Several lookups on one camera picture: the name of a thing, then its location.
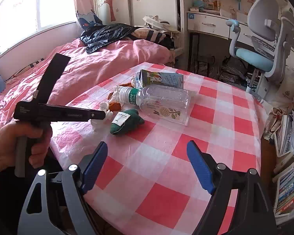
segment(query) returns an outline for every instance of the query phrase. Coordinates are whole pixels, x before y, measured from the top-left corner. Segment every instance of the green bottle label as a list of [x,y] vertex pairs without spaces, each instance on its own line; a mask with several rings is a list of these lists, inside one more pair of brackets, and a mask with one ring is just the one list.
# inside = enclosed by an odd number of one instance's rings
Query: green bottle label
[[137,89],[137,88],[133,88],[130,91],[130,93],[129,93],[129,103],[130,104],[137,105],[136,104],[136,96],[137,96],[138,91],[139,91],[139,89]]

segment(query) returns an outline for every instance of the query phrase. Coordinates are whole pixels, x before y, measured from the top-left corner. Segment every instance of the drawer handle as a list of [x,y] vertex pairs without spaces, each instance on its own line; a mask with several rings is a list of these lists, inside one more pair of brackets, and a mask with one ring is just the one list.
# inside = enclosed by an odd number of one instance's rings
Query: drawer handle
[[210,24],[210,23],[202,23],[202,24],[206,26],[216,26],[215,24]]
[[245,34],[245,33],[243,33],[246,37],[248,37],[248,38],[251,38],[251,36],[250,35],[248,35],[248,34]]

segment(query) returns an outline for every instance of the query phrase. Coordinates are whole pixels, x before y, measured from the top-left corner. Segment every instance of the floor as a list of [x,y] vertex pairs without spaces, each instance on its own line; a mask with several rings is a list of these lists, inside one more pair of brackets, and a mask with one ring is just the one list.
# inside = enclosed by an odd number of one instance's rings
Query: floor
[[[261,139],[261,172],[260,178],[263,186],[268,190],[271,203],[274,202],[275,188],[272,183],[272,172],[276,166],[276,151],[274,145],[264,138]],[[103,235],[122,235],[118,230],[103,220],[96,212],[93,211],[93,217],[102,231]]]

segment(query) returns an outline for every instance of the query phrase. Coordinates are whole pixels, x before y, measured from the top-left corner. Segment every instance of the chair leg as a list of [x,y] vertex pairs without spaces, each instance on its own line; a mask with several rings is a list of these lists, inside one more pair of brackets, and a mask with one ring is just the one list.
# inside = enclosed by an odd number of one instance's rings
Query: chair leg
[[246,92],[247,93],[251,93],[252,92],[253,84],[254,84],[255,79],[258,77],[258,73],[259,73],[259,70],[255,68],[254,69],[254,72],[253,72],[253,75],[251,77],[250,83],[249,83],[249,85],[246,88]]

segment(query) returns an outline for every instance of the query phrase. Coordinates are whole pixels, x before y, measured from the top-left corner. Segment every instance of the hand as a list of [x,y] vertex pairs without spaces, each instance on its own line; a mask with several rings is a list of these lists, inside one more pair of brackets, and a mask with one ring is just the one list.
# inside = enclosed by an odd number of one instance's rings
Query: hand
[[29,162],[34,168],[43,166],[52,136],[51,126],[42,130],[30,123],[10,122],[0,129],[0,172],[15,166],[16,139],[21,136],[41,138],[39,143],[33,145]]

